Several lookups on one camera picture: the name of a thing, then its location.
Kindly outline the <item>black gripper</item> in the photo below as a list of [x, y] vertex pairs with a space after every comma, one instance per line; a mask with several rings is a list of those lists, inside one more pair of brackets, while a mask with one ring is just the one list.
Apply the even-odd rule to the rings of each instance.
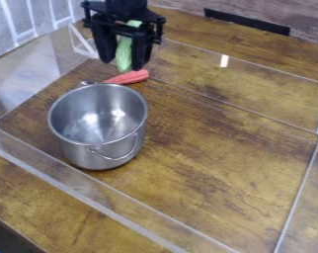
[[102, 61], [115, 59], [118, 36], [125, 36], [133, 39], [133, 69], [142, 70], [151, 60], [154, 43], [162, 43], [166, 17], [150, 9], [149, 0], [85, 0], [81, 6]]

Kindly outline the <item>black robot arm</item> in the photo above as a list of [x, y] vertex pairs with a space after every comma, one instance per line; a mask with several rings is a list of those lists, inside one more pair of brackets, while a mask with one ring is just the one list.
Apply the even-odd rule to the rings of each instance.
[[154, 44], [162, 44], [166, 17], [149, 8], [149, 0], [85, 0], [85, 26], [91, 29], [105, 63], [121, 58], [127, 46], [127, 71], [141, 70], [151, 60]]

